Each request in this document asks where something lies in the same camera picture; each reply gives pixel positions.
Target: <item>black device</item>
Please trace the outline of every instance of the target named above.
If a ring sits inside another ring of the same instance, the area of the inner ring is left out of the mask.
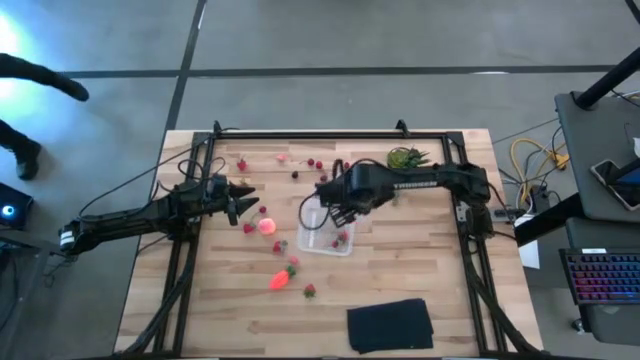
[[[0,225],[24,230],[33,197],[0,183]]]
[[[591,173],[627,210],[640,207],[640,159],[622,168],[607,159],[592,166]]]
[[[561,249],[576,305],[640,304],[640,249]]]

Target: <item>black metal frame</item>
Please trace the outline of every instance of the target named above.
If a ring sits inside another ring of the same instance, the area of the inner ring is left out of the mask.
[[[216,140],[257,140],[257,139],[431,139],[431,140],[439,140],[442,144],[444,161],[445,162],[453,162],[453,153],[451,150],[452,146],[455,146],[458,154],[459,161],[461,163],[466,163],[467,153],[464,143],[464,137],[461,132],[409,132],[404,121],[398,121],[396,125],[396,130],[391,131],[349,131],[349,132],[337,132],[337,131],[269,131],[269,132],[224,132],[218,122],[215,123],[214,131],[212,133],[209,132],[197,132],[194,134],[192,139],[192,144],[200,143],[203,140],[203,137],[209,137],[209,141],[204,144],[194,147],[191,150],[189,158],[197,161],[200,155],[200,149],[206,146],[205,152],[205,160],[204,160],[204,170],[205,173],[210,172],[210,162],[214,156],[214,146]],[[193,162],[189,163],[189,167],[187,169],[187,178],[195,176],[196,166]],[[491,351],[488,348],[487,338],[484,329],[484,322],[482,319],[482,310],[480,308],[479,294],[476,289],[470,284],[472,279],[470,279],[470,274],[475,274],[475,269],[473,268],[473,262],[471,261],[472,254],[468,247],[468,239],[463,234],[462,228],[464,227],[464,222],[460,221],[460,217],[458,216],[458,207],[460,206],[460,201],[456,199],[456,197],[452,194],[451,205],[454,212],[454,219],[456,221],[456,229],[458,232],[458,239],[460,242],[461,254],[462,254],[462,263],[465,269],[465,278],[467,282],[467,292],[469,296],[469,304],[471,308],[471,315],[473,318],[474,330],[476,343],[478,344],[479,353],[485,353],[487,351]],[[189,242],[189,250],[187,254],[187,259],[184,265],[185,274],[188,270],[195,268],[196,255],[198,251],[198,243],[199,243],[199,234],[200,234],[200,226],[201,222],[197,221],[192,226],[192,231],[190,231],[189,235],[183,239],[183,241],[175,241],[171,250],[171,256],[169,259],[169,265],[167,270],[167,277],[165,280],[164,294],[163,294],[163,302],[166,301],[170,293],[175,291],[176,285],[176,275],[179,267],[179,259],[182,245],[184,242]],[[479,241],[477,243],[478,247],[478,256],[480,260],[480,266],[482,269],[482,280],[484,285],[486,286],[486,291],[492,298],[496,298],[496,290],[495,284],[493,281],[493,276],[491,274],[491,265],[489,263],[489,257],[487,248],[484,242]],[[193,272],[188,274],[188,278],[186,281],[186,285],[181,289],[180,293],[180,306],[177,314],[177,322],[176,322],[176,330],[174,334],[173,344],[170,350],[165,349],[165,338],[168,321],[166,316],[162,320],[160,326],[155,331],[155,342],[151,352],[147,353],[125,353],[125,354],[117,354],[118,358],[123,359],[142,359],[142,358],[179,358],[182,353],[182,346],[184,340],[184,332],[186,327],[187,315],[189,310],[189,297],[191,293],[191,283],[193,280]],[[169,304],[169,308],[175,305],[175,301]],[[497,352],[506,353],[508,351],[506,340],[505,340],[505,332],[502,327],[499,325],[496,318],[489,314],[492,319],[493,331],[496,339],[496,348]]]

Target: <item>plastic tray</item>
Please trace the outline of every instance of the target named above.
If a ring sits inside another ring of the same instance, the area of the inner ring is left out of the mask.
[[[327,211],[326,208],[320,207],[317,198],[311,198],[302,208],[302,220],[305,225],[314,228],[327,216]],[[334,241],[338,239],[340,233],[346,233],[347,239],[338,247],[334,247]],[[302,225],[298,225],[298,248],[318,254],[347,256],[353,251],[354,234],[355,223],[337,228],[331,218],[327,219],[318,230],[307,230]]]

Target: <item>black towel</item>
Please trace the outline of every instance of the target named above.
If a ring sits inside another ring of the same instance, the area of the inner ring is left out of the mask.
[[[422,299],[347,310],[347,326],[349,344],[360,354],[433,348],[433,327]]]

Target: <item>black pole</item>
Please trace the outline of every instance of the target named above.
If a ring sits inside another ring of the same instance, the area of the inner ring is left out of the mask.
[[[633,75],[640,67],[640,48],[637,48],[629,56],[616,65],[611,71],[606,73],[595,84],[591,85],[587,91],[583,92],[577,99],[575,99],[576,105],[583,110],[589,110],[593,104],[602,99],[616,86],[620,85],[623,81]]]

